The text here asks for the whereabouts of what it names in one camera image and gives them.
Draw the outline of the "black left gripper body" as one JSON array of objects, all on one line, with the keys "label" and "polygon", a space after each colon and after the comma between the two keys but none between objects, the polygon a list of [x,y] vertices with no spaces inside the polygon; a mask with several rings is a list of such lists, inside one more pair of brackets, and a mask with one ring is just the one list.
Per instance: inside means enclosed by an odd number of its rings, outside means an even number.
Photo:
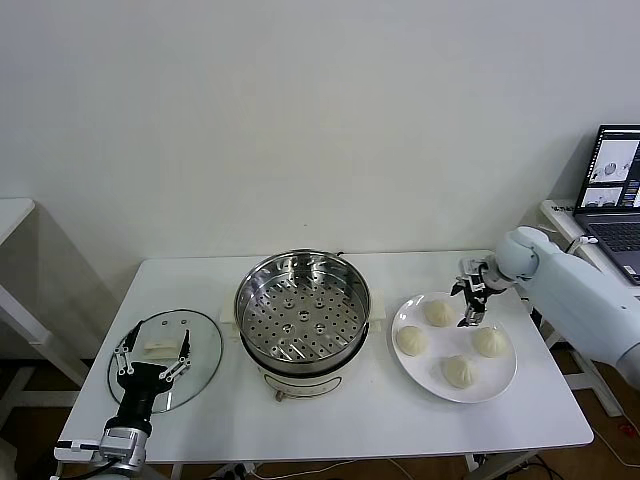
[{"label": "black left gripper body", "polygon": [[133,373],[119,375],[118,384],[124,395],[116,414],[117,426],[150,426],[155,399],[168,392],[173,381],[161,378],[165,367],[146,362],[133,362]]}]

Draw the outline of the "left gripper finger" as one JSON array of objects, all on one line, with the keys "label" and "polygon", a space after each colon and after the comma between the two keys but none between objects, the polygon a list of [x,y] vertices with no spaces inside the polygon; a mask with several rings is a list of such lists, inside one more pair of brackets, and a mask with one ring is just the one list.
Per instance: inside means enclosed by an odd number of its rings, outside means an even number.
[{"label": "left gripper finger", "polygon": [[191,366],[190,352],[190,330],[186,329],[177,360],[159,374],[159,379],[177,380],[183,375]]},{"label": "left gripper finger", "polygon": [[116,359],[118,375],[133,375],[134,366],[131,360],[138,334],[144,321],[140,320],[124,337],[122,342],[114,348],[113,354]]}]

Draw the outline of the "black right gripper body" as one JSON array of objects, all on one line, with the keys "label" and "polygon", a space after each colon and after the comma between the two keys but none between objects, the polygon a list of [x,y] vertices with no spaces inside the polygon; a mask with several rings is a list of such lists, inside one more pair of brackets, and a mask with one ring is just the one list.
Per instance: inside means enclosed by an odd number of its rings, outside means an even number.
[{"label": "black right gripper body", "polygon": [[490,288],[481,272],[464,274],[464,297],[468,306],[485,305],[489,296]]}]

